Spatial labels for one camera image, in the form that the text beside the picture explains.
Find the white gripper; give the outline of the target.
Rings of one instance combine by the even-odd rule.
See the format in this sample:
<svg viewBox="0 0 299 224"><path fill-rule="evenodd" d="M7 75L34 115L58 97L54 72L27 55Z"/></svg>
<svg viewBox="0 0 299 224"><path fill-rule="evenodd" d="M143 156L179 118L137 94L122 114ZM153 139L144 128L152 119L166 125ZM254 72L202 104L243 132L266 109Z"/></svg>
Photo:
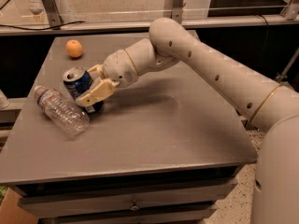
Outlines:
<svg viewBox="0 0 299 224"><path fill-rule="evenodd" d="M102 102L114 93L117 86L125 88L138 80L135 66L124 49L110 54L103 67L102 64L96 64L88 69L88 73L94 83L75 100L82 107Z"/></svg>

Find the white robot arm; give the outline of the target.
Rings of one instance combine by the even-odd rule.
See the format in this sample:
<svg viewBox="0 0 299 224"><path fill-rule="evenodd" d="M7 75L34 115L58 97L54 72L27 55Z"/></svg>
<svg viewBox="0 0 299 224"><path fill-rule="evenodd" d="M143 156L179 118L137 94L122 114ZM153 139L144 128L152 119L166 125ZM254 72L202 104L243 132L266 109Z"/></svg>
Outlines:
<svg viewBox="0 0 299 224"><path fill-rule="evenodd" d="M299 224L298 93L246 67L168 18L153 21L149 38L89 69L92 86L76 99L89 106L148 72L185 62L253 126L265 132L256 164L250 224Z"/></svg>

